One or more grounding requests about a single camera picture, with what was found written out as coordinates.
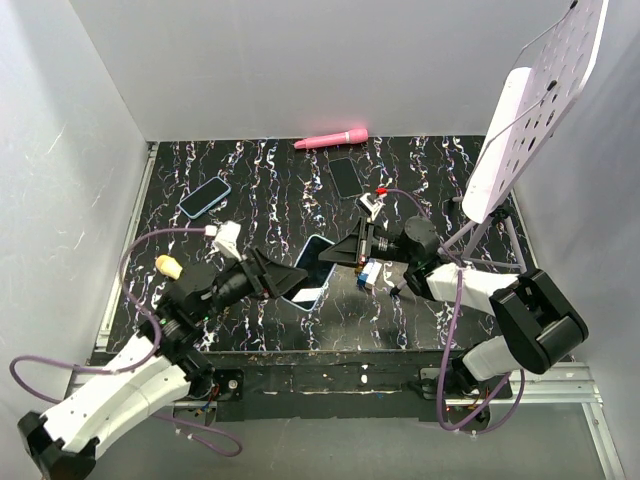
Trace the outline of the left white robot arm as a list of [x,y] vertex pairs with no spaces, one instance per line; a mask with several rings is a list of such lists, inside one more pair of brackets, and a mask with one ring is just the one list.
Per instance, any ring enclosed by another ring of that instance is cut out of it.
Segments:
[[196,345],[204,321],[246,297],[276,299],[306,279],[305,270],[257,249],[216,273],[161,255],[171,282],[145,322],[107,365],[68,398],[18,422],[25,450],[46,479],[84,479],[121,436],[165,406],[200,400],[216,388],[215,368]]

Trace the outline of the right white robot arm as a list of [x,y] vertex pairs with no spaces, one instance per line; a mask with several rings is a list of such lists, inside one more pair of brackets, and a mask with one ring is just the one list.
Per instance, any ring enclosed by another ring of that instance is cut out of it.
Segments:
[[546,272],[500,274],[446,261],[435,226],[422,216],[410,217],[398,233],[360,218],[319,258],[353,268],[370,259],[403,263],[405,285],[414,295],[459,302],[496,319],[498,336],[445,361],[436,379],[449,395],[475,397],[489,380],[514,370],[543,374],[589,336],[585,321]]

